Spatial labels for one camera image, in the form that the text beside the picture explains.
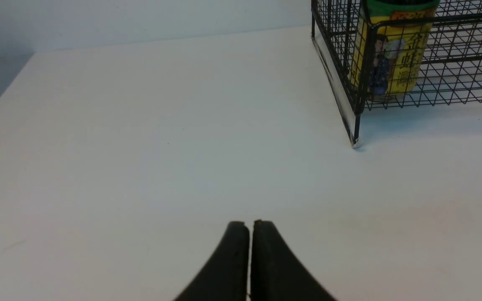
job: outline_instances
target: wire basket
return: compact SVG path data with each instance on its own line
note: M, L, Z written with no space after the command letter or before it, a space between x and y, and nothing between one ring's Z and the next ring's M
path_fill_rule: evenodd
M312 40L353 146L358 145L360 115L365 108L482 102L482 0L442 0L436 15L379 23L372 22L362 9L365 7L367 0L312 0ZM376 54L369 50L376 47L381 31L407 25L428 27L423 33L425 43L408 50L411 54L421 50L423 56L412 60L400 56L401 63L415 60L417 72L395 74L387 94L377 98L369 83L375 68L369 62ZM390 57L392 51L403 51L395 43L400 40L398 34L392 35ZM399 66L392 67L392 72ZM405 84L406 93L392 93L397 84Z

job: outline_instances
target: printed figure on label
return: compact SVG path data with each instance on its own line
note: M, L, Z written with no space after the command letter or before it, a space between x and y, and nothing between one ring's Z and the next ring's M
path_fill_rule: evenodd
M390 75L390 60L385 56L385 44L388 38L383 34L377 34L375 38L375 59L369 79L369 91L374 95L382 95L388 89Z

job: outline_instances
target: black wire basket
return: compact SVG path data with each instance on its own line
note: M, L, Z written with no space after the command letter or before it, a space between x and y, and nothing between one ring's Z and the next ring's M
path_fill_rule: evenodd
M482 102L482 0L442 0L431 14L378 22L363 9L368 1L312 0L312 40L353 147L366 108ZM395 30L407 26L423 29Z

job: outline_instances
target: white table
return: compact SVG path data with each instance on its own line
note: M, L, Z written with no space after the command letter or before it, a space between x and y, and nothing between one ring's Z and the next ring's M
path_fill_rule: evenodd
M260 218L340 301L482 300L482 105L361 135L308 27L36 54L0 98L0 301L169 300Z

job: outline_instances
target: can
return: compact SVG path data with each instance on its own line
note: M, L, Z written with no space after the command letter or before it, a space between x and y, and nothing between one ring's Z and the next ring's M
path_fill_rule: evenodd
M401 19L434 17L440 0L365 0L371 24ZM365 23L365 7L360 11L350 80L361 84L361 68L369 29ZM369 99L395 102L413 90L429 39L432 23L380 26L373 37L373 63L369 64Z

